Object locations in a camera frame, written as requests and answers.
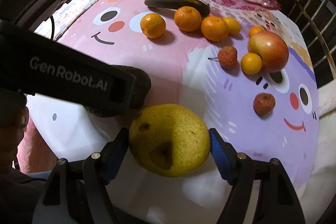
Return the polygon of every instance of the apple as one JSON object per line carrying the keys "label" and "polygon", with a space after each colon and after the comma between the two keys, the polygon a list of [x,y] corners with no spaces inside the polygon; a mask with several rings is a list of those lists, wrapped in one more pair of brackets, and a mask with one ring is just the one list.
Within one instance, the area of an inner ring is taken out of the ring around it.
{"label": "apple", "polygon": [[206,124],[190,109],[176,104],[141,110],[132,122],[128,142],[140,166],[165,177],[195,171],[210,152]]}
{"label": "apple", "polygon": [[247,50],[260,55],[262,67],[267,72],[283,69],[288,61],[288,47],[285,41],[272,32],[258,32],[251,36]]}

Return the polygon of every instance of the cartoon mouth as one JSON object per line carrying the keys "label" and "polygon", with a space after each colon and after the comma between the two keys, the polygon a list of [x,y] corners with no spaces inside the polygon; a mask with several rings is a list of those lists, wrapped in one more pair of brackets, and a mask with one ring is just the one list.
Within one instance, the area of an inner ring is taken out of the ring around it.
{"label": "cartoon mouth", "polygon": [[103,43],[103,44],[106,44],[106,45],[114,45],[114,42],[108,42],[108,41],[105,41],[105,40],[101,40],[98,35],[100,34],[100,32],[97,32],[96,34],[94,34],[93,36],[91,36],[91,38],[95,38],[98,42],[100,43]]}
{"label": "cartoon mouth", "polygon": [[291,129],[293,129],[293,130],[301,130],[301,129],[303,129],[305,132],[306,132],[306,128],[305,128],[305,124],[303,123],[303,121],[302,121],[302,125],[301,126],[294,126],[294,125],[292,125],[290,122],[288,122],[286,119],[283,119],[283,121],[286,123],[286,125],[289,127],[289,128],[291,128]]}
{"label": "cartoon mouth", "polygon": [[266,28],[264,27],[264,29],[265,30],[271,30],[271,27],[268,24],[266,24]]}

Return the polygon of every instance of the person's hand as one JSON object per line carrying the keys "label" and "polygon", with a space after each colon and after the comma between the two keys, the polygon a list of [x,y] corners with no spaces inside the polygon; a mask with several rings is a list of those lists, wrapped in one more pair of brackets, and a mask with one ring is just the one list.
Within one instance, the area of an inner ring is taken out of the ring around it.
{"label": "person's hand", "polygon": [[28,120],[29,110],[25,107],[16,117],[14,125],[0,128],[0,174],[10,171]]}

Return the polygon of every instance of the white cloth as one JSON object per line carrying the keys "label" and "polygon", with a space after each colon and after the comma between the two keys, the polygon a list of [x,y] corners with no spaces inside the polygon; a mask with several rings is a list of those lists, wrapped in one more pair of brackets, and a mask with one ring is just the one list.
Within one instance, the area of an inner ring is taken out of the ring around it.
{"label": "white cloth", "polygon": [[336,193],[336,80],[318,89],[320,135],[314,167],[301,198],[307,224],[315,224]]}

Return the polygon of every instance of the cartoon face print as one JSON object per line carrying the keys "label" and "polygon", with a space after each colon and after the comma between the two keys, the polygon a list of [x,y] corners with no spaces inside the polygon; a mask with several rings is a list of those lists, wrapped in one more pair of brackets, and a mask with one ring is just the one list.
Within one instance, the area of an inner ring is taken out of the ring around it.
{"label": "cartoon face print", "polygon": [[243,11],[246,18],[257,26],[262,26],[266,31],[273,32],[280,36],[287,45],[290,45],[293,38],[288,33],[287,29],[271,12],[259,11],[250,12]]}
{"label": "cartoon face print", "polygon": [[[107,64],[144,70],[152,81],[147,105],[178,103],[188,54],[210,44],[201,34],[182,33],[174,23],[174,11],[150,10],[144,1],[99,0],[60,42]],[[153,12],[166,21],[166,32],[158,39],[147,38],[140,29],[141,18]]]}
{"label": "cartoon face print", "polygon": [[[251,27],[242,26],[242,32]],[[247,42],[248,38],[232,39],[238,60],[247,53]],[[212,56],[218,51],[212,46]],[[236,151],[256,160],[280,159],[298,188],[307,182],[314,163],[319,106],[314,74],[292,48],[289,52],[286,67],[274,74],[261,71],[246,76],[239,67],[225,71],[218,62],[209,60],[205,121]],[[253,109],[253,100],[259,93],[270,93],[276,101],[273,111],[262,118]]]}

